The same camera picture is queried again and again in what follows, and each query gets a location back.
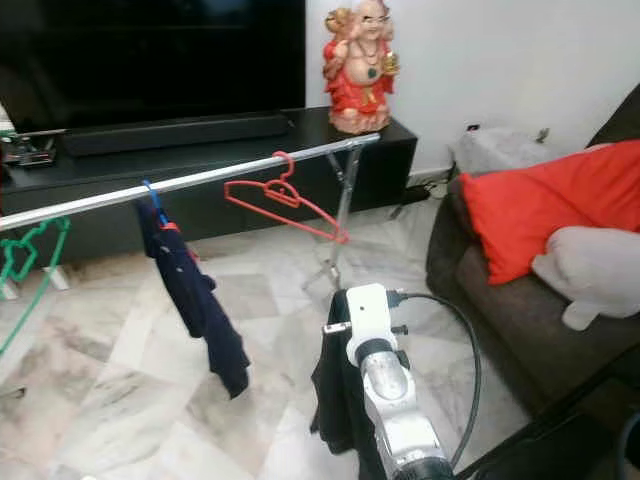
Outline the black metal folding chair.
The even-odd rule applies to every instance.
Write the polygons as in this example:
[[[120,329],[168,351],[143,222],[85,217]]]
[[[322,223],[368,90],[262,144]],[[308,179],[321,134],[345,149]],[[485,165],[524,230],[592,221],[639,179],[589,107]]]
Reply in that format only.
[[[607,362],[529,424],[462,468],[458,480],[628,480],[640,456],[640,403],[620,425],[594,419],[582,406],[602,387],[640,394],[640,346]]]

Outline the black soundbar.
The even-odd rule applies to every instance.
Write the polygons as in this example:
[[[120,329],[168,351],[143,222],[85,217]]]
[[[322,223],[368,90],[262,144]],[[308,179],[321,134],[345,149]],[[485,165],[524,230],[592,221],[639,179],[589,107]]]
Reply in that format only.
[[[293,131],[293,123],[280,111],[189,116],[116,125],[69,129],[58,147],[72,156],[93,156],[237,140],[256,140]]]

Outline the grey round plush toy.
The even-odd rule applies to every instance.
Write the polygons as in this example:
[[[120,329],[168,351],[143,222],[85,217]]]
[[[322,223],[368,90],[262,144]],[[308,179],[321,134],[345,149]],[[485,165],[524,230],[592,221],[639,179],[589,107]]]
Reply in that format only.
[[[532,271],[570,305],[562,323],[582,332],[599,316],[640,314],[640,233],[609,228],[564,227]]]

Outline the dark brown fabric sofa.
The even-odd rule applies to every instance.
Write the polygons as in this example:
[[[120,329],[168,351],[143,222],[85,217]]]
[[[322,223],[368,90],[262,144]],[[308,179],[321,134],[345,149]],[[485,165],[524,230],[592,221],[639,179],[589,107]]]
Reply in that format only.
[[[640,140],[640,84],[585,150],[630,140]],[[490,285],[483,244],[462,200],[461,175],[449,183],[436,212],[426,260],[428,287],[458,303],[479,325],[483,346],[516,397],[531,410],[543,410],[626,349],[640,346],[640,314],[599,316],[576,332],[562,323],[570,302],[532,266],[512,282]]]

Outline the red square cushion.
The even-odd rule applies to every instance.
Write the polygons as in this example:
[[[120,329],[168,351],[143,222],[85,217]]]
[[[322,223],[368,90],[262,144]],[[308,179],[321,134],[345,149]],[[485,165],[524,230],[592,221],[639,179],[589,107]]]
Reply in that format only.
[[[563,227],[640,232],[640,140],[605,143],[527,168],[462,174],[468,220],[488,265],[488,283],[530,273]]]

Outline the green plastic hanger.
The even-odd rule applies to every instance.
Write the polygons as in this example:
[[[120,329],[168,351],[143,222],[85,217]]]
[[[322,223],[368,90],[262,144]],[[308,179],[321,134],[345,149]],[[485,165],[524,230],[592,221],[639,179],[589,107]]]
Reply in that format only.
[[[20,315],[19,320],[15,323],[14,328],[10,330],[10,333],[6,335],[3,342],[1,342],[0,353],[8,352],[10,346],[12,346],[13,340],[17,338],[20,329],[28,323],[29,316],[35,311],[35,308],[40,305],[42,298],[45,296],[47,288],[50,287],[52,280],[52,269],[60,265],[61,256],[65,248],[65,242],[67,242],[68,234],[70,233],[70,219],[69,218],[52,218],[42,220],[37,227],[33,227],[27,230],[22,237],[18,239],[5,239],[1,238],[1,253],[3,253],[3,268],[1,268],[1,282],[13,282],[20,284],[24,282],[35,270],[36,262],[41,259],[41,252],[38,250],[35,244],[35,238],[42,236],[50,230],[55,230],[55,244],[52,247],[52,251],[47,255],[47,261],[44,265],[44,278],[42,278],[35,294],[33,294],[32,301],[27,303],[26,308],[23,310],[23,314]]]

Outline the black low tv console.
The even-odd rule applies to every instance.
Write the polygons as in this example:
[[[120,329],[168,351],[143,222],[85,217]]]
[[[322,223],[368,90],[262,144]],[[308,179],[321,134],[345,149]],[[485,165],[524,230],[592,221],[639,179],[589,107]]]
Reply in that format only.
[[[58,154],[46,168],[5,169],[1,182],[4,215],[63,204],[115,189],[141,187],[145,180],[160,182],[184,175],[265,159],[275,151],[296,152],[344,140],[346,134],[330,125],[328,108],[285,113],[291,132],[282,136],[200,143],[155,150],[74,157]],[[364,147],[358,159],[358,178],[351,196],[353,212],[394,206],[402,200],[419,143],[415,133],[392,122],[380,140]],[[204,186],[164,192],[159,196],[188,241],[274,227],[275,221],[225,200],[223,186]],[[140,223],[131,204],[118,204],[70,216],[70,232],[61,261],[81,262],[143,248]]]

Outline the navy t-shirt white print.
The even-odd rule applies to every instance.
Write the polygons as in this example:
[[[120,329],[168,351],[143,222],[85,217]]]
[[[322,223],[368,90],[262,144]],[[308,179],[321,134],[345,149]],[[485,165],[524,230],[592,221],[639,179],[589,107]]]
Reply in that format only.
[[[132,202],[140,223],[143,251],[155,261],[166,292],[191,337],[204,340],[207,365],[218,375],[229,397],[250,387],[250,358],[214,291],[215,280],[202,273],[198,256],[163,209],[150,200]]]

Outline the side table white lace cloth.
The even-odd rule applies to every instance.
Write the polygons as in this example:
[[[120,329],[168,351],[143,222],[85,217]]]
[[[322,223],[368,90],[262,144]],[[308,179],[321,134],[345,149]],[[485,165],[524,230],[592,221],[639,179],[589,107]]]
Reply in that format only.
[[[539,141],[535,134],[507,127],[465,131],[449,146],[451,177],[526,168],[557,160],[572,150]]]

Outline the red plastic hanger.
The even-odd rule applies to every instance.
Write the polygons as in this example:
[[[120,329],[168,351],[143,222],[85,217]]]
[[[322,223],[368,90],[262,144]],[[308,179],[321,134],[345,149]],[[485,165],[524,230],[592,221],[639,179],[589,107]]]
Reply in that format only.
[[[288,182],[288,178],[292,177],[292,175],[294,174],[293,157],[287,154],[287,152],[282,151],[275,151],[273,156],[279,157],[279,159],[283,159],[285,161],[285,170],[282,174],[279,175],[278,178],[268,180],[268,182],[256,182],[256,180],[228,180],[228,182],[225,182],[223,184],[223,193],[225,200],[232,202],[232,204],[241,206],[243,207],[243,209],[247,209],[252,212],[256,212],[256,214],[265,216],[265,218],[279,221],[280,224],[288,225],[288,227],[293,227],[300,230],[305,230],[305,232],[307,233],[314,234],[314,236],[317,237],[328,239],[328,241],[333,241],[338,244],[348,243],[349,234],[347,232],[347,229],[343,228],[342,225],[339,224],[339,221],[337,219],[334,219],[334,216],[330,215],[329,212],[321,209],[321,207],[317,206],[316,204],[312,204],[310,200],[307,200],[305,196],[302,196],[301,193],[298,192],[297,189]],[[242,198],[234,196],[234,188],[237,187],[260,189],[262,195],[264,195],[266,198],[269,198],[269,200],[275,201],[276,204],[291,207],[291,209],[300,209],[300,207],[306,207],[307,210],[315,212],[316,215],[319,215],[319,218],[323,219],[325,223],[328,224],[332,229],[320,230],[317,228],[308,227],[308,225],[301,223],[301,221],[285,218],[285,216],[275,214],[275,212],[266,210],[264,209],[264,207],[260,207],[255,204],[250,204],[250,202],[243,201]]]

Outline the blue plastic hanger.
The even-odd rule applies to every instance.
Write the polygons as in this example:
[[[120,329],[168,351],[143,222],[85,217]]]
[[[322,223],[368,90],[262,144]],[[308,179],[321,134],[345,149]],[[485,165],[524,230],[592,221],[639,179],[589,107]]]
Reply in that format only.
[[[152,211],[154,211],[155,216],[155,223],[163,229],[169,229],[172,221],[170,221],[168,215],[166,215],[165,209],[163,207],[163,202],[160,201],[156,189],[152,187],[150,180],[143,179],[142,184],[143,187],[147,189],[148,197],[150,197]]]

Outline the red laughing buddha statue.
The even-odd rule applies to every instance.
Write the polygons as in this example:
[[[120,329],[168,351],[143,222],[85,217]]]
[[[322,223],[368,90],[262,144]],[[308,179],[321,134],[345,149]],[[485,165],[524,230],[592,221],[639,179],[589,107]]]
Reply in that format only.
[[[385,0],[361,0],[352,8],[329,12],[325,27],[332,38],[323,50],[329,122],[339,132],[380,131],[390,123],[387,97],[401,63],[392,49],[394,26]]]

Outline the black cloth green logo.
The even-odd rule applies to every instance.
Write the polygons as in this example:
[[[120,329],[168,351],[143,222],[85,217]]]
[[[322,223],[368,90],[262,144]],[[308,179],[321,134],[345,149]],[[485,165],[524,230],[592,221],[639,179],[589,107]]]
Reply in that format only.
[[[310,431],[319,436],[333,456],[353,453],[357,480],[387,480],[376,445],[374,425],[365,410],[362,378],[349,362],[347,346],[351,332],[324,334],[311,383],[317,406]]]

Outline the silver metal clothes rack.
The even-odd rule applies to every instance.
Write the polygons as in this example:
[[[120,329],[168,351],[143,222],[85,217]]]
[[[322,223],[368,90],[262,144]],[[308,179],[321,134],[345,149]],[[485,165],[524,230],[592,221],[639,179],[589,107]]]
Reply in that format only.
[[[207,172],[160,180],[160,182],[155,184],[143,184],[143,186],[115,189],[115,191],[101,193],[101,195],[93,195],[86,198],[78,198],[78,200],[63,202],[63,204],[54,204],[37,207],[37,209],[33,210],[15,212],[15,214],[5,215],[0,219],[0,229],[10,230],[29,227],[29,225],[38,224],[45,220],[68,218],[68,216],[78,214],[78,212],[100,209],[100,207],[108,205],[124,204],[125,201],[131,201],[134,200],[134,198],[151,195],[152,192],[163,193],[192,186],[201,186],[201,184],[215,182],[215,180],[225,180],[238,177],[238,175],[242,174],[260,172],[260,170],[275,168],[275,166],[293,163],[293,161],[319,156],[333,157],[339,151],[348,151],[349,156],[346,168],[339,170],[339,173],[342,174],[343,189],[342,193],[340,193],[338,219],[333,221],[334,227],[340,228],[343,227],[344,221],[348,218],[351,196],[358,175],[358,160],[360,160],[360,154],[364,151],[365,146],[374,145],[380,138],[379,133],[361,134],[361,136],[348,138],[348,140],[325,143],[325,145],[306,148],[306,150],[292,152],[292,154],[274,154],[270,157],[265,157],[265,159],[248,161],[248,163],[224,166],[224,168],[207,170]]]

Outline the black flat television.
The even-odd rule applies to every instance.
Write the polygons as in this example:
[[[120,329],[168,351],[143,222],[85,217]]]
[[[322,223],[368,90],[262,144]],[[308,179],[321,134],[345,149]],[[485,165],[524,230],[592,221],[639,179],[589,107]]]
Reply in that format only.
[[[306,0],[0,0],[19,131],[305,104]]]

